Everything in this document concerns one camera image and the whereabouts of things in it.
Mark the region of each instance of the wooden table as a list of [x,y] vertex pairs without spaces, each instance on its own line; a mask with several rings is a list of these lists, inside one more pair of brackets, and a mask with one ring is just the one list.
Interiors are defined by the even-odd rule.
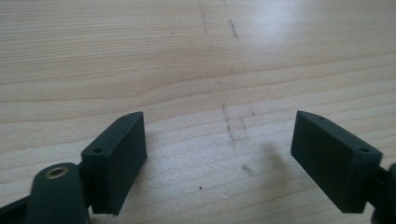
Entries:
[[396,162],[396,2],[3,1],[0,206],[117,117],[148,161],[99,223],[369,223],[290,155],[296,110]]

